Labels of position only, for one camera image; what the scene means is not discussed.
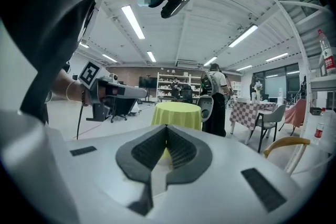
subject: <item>round table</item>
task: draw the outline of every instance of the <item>round table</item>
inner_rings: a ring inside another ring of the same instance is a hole
[[[157,124],[179,125],[200,131],[202,128],[201,108],[198,105],[188,103],[158,103],[155,106],[152,120],[152,125]],[[164,158],[169,158],[171,162],[167,148],[160,160]]]

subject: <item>glass wall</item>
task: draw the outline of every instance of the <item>glass wall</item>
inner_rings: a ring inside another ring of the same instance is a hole
[[[254,73],[256,80],[263,84],[262,99],[271,99],[274,102],[281,90],[287,102],[292,100],[300,90],[299,73],[299,65],[297,63]]]

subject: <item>television screen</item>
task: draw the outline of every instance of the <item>television screen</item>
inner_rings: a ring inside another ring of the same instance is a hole
[[[139,87],[140,88],[156,89],[156,85],[157,85],[157,78],[139,77]]]
[[[300,90],[300,77],[288,78],[288,91],[289,92],[298,92]]]

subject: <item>checkered tablecloth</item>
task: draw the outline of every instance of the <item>checkered tablecloth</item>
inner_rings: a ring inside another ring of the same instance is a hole
[[[253,130],[258,116],[258,110],[267,109],[273,111],[276,105],[276,103],[252,104],[235,102],[232,107],[230,121],[238,122],[250,130]]]

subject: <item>black rubber pad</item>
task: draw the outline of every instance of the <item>black rubber pad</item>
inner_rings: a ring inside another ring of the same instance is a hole
[[[287,201],[257,169],[241,173],[269,213]]]
[[[70,153],[73,156],[78,156],[78,155],[87,154],[89,152],[96,151],[96,150],[97,149],[94,146],[87,146],[87,147],[79,148],[77,150],[72,150],[72,151],[70,151]]]

